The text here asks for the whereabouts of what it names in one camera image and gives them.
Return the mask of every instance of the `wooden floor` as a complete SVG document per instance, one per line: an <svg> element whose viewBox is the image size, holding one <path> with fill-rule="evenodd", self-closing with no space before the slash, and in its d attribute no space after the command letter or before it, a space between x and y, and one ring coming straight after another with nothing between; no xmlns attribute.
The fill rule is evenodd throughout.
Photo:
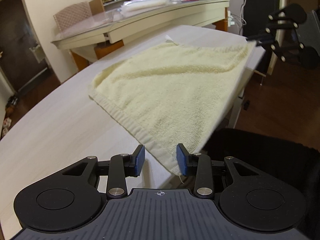
<svg viewBox="0 0 320 240"><path fill-rule="evenodd" d="M287 139L320 150L320 68L306 70L281 61L260 85L255 74L246 90L250 100L236 128Z"/></svg>
<svg viewBox="0 0 320 240"><path fill-rule="evenodd" d="M19 98L19 102L10 115L12 120L11 127L14 126L27 112L29 112L37 103L60 86L60 81L55 74L51 74L46 80L31 91Z"/></svg>

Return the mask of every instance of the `gray ribbed surface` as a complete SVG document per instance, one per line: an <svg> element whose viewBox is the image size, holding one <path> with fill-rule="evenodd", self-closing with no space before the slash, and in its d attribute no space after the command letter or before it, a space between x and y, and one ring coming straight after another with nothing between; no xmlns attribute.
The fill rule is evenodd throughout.
<svg viewBox="0 0 320 240"><path fill-rule="evenodd" d="M16 240L307 240L297 230L258 234L228 222L211 200L193 197L186 189L134 189L124 199L110 200L90 224L66 233L45 234L25 229Z"/></svg>
<svg viewBox="0 0 320 240"><path fill-rule="evenodd" d="M320 55L320 22L315 11L307 14L307 20L299 25L297 35L300 42L313 47Z"/></svg>

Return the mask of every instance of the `black panel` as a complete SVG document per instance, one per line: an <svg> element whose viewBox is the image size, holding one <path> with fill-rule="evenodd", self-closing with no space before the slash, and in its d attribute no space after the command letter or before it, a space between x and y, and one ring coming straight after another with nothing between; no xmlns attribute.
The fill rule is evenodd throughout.
<svg viewBox="0 0 320 240"><path fill-rule="evenodd" d="M248 37L256 35L260 30L265 29L268 21L268 15L279 9L279 0L247 0L244 6L244 19L247 25L243 28L243 36ZM257 70L261 73L267 73L271 52L266 52Z"/></svg>

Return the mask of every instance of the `towel fold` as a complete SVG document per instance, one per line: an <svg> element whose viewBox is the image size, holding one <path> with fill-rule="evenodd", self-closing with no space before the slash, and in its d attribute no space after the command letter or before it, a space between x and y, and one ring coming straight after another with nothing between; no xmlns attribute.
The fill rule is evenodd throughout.
<svg viewBox="0 0 320 240"><path fill-rule="evenodd" d="M89 95L170 172L176 145L200 150L234 96L255 44L198 48L164 43L98 74Z"/></svg>

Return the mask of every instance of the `plastic package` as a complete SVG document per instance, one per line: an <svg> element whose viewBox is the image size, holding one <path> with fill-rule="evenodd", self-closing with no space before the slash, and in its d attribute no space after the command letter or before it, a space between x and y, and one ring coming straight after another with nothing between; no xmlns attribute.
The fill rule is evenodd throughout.
<svg viewBox="0 0 320 240"><path fill-rule="evenodd" d="M145 8L164 6L169 3L169 0L132 0L124 2L121 6L121 11L124 13L137 11Z"/></svg>

